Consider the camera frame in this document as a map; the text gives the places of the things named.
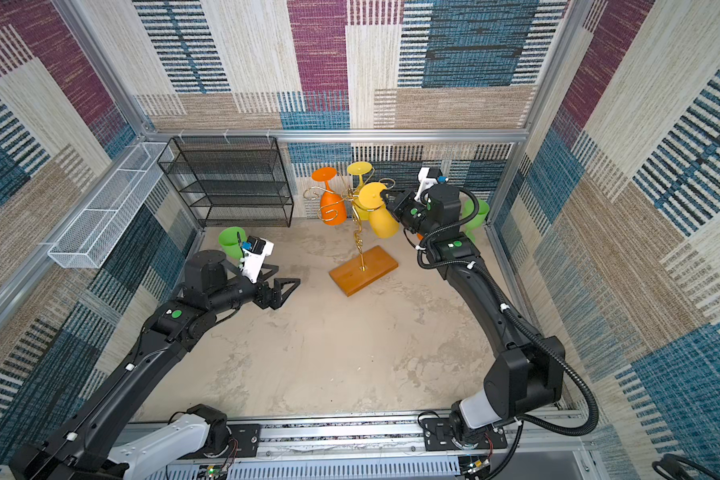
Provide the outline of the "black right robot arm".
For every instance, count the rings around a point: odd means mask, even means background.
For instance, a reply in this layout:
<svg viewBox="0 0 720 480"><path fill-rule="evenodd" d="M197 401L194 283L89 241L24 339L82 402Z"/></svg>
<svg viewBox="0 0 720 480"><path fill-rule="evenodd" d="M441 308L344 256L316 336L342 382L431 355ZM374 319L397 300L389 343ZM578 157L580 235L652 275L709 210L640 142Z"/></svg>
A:
<svg viewBox="0 0 720 480"><path fill-rule="evenodd" d="M455 444L470 448L487 428L560 400L565 349L518 314L496 284L480 250L461 230L460 194L457 187L438 184L422 195L384 190L381 198L395 220L420 235L420 266L436 270L459 293L494 353L482 387L454 403L449 416Z"/></svg>

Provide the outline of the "yellow front wine glass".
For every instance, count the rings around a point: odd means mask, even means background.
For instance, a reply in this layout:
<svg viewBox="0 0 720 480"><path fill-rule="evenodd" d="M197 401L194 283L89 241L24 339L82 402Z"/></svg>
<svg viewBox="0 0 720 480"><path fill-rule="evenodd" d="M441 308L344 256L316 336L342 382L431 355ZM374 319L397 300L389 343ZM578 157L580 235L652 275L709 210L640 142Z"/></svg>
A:
<svg viewBox="0 0 720 480"><path fill-rule="evenodd" d="M387 210L381 193L387 187L381 182L366 184L358 195L360 205L369 212L369 222L374 233L381 239L393 237L399 230L399 223Z"/></svg>

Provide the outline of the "green wine glass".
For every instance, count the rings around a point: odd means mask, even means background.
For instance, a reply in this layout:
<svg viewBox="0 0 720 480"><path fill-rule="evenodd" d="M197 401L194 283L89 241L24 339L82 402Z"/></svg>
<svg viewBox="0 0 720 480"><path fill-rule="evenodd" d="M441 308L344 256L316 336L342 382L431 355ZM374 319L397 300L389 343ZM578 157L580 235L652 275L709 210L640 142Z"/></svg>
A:
<svg viewBox="0 0 720 480"><path fill-rule="evenodd" d="M234 260L244 256L242 245L247 241L247 234L241 227L229 227L218 235L218 242L226 255Z"/></svg>
<svg viewBox="0 0 720 480"><path fill-rule="evenodd" d="M484 228L489 213L490 205L483 199L479 199L477 203L471 199L464 202L462 217L469 218L470 221L463 225L462 231L472 242L476 241L476 232Z"/></svg>

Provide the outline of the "gold wire wine glass rack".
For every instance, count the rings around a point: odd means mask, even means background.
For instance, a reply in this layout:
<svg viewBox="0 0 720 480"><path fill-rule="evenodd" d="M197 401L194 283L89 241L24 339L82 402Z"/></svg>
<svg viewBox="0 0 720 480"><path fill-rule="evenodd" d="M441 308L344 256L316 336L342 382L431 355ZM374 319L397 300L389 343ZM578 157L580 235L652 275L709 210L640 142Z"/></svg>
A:
<svg viewBox="0 0 720 480"><path fill-rule="evenodd" d="M390 274L394 270L396 270L399 267L399 262L397 260L395 260L381 246L373 246L369 249L364 247L364 243L363 243L364 227L366 225L371 227L371 225L370 225L369 220L360 222L353 215L352 187L354 185L354 180L353 180L353 177L349 173L348 173L348 175L350 176L350 181L344 185L344 189L342 191L335 189L331 186L331 182L334 179L339 177L338 170L337 170L337 176L330 181L330 186L344 200L346 212L347 212L347 220L346 221L350 220L353 222L353 225L354 225L353 238L354 238L355 247L357 250L357 255L355 257L353 257L351 260L349 260L349 261L345 262L344 264L331 270L329 272L329 275L330 275L331 279L339 287L339 289L346 296L350 297L350 296L358 293L362 289L368 287L372 283L380 280L384 276ZM368 174L365 176L365 185L368 183L374 182L372 180L373 175ZM319 213L320 213L320 198L323 193L323 187L322 187L321 183L318 183L316 181L314 181L314 182L316 184L314 186L308 188L304 192L304 197L306 199L318 199L319 200L318 218L321 220ZM390 188L394 185L394 182L391 180L381 181L381 183L383 183L387 188Z"/></svg>

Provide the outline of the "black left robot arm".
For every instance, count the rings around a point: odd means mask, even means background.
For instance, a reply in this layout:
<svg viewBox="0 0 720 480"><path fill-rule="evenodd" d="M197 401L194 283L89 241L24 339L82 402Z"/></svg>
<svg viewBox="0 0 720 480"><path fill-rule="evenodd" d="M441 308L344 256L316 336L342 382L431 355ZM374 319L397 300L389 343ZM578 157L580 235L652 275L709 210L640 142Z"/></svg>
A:
<svg viewBox="0 0 720 480"><path fill-rule="evenodd" d="M21 447L9 462L17 479L144 479L188 454L229 451L227 417L197 406L125 452L114 446L160 381L205 333L252 303L281 308L300 286L279 278L278 266L250 254L243 267L224 252L203 250L185 264L184 280L143 324L118 367L68 421L38 445Z"/></svg>

